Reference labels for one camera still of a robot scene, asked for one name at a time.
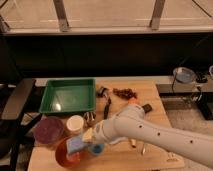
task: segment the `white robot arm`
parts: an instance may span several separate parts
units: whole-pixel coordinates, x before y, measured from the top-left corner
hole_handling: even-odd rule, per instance
[[[95,125],[93,142],[114,143],[123,137],[142,140],[213,168],[213,137],[152,124],[144,116],[140,105],[129,104]]]

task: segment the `black wall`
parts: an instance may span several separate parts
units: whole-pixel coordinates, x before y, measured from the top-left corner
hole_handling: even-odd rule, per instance
[[[20,79],[21,75],[10,58],[7,43],[4,37],[0,35],[0,84],[16,83]]]
[[[171,75],[183,61],[195,71],[208,70],[213,64],[211,34],[8,36],[6,40],[25,77]]]

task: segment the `white container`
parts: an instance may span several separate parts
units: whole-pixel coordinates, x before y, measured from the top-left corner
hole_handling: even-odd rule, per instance
[[[83,132],[84,119],[79,115],[73,115],[67,120],[66,126],[71,133],[80,134]]]

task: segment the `black chair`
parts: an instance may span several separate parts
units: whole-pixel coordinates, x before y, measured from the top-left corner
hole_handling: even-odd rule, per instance
[[[9,54],[6,40],[0,34],[0,158],[10,152],[10,164],[0,166],[0,171],[16,170],[19,145],[34,142],[33,138],[25,135],[40,120],[41,115],[26,126],[21,125],[21,122],[26,108],[29,109],[29,102],[35,99],[36,89],[35,79],[23,79]],[[38,104],[33,102],[36,110]]]
[[[27,125],[21,125],[25,106],[34,89],[34,79],[23,79],[12,91],[0,120],[0,158],[11,151],[10,164],[0,166],[0,170],[16,170],[20,144],[34,143],[32,137],[27,137],[29,130],[41,119],[36,116]]]

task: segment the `green tray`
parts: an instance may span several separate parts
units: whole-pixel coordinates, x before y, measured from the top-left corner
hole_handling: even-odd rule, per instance
[[[43,114],[73,114],[92,111],[96,105],[95,80],[49,80],[39,112]]]

